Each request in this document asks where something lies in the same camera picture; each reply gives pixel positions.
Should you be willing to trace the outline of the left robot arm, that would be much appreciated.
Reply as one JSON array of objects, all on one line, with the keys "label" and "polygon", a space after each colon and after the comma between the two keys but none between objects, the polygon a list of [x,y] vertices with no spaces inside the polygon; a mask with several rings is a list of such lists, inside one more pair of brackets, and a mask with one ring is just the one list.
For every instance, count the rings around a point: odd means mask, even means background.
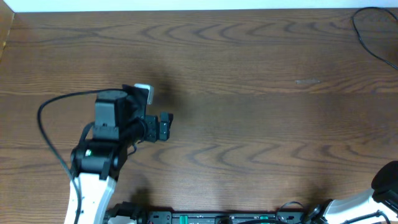
[{"label": "left robot arm", "polygon": [[147,115],[154,89],[124,85],[97,94],[95,120],[88,124],[71,153],[70,199],[65,223],[102,223],[127,150],[137,142],[170,137],[173,115]]}]

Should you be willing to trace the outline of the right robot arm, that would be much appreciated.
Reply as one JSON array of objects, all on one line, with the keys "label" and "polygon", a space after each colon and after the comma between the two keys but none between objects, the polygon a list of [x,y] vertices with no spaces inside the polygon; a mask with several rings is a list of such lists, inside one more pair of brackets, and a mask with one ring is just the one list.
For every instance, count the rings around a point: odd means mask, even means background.
[{"label": "right robot arm", "polygon": [[374,176],[371,188],[352,197],[316,205],[304,223],[380,223],[397,221],[397,161],[386,164]]}]

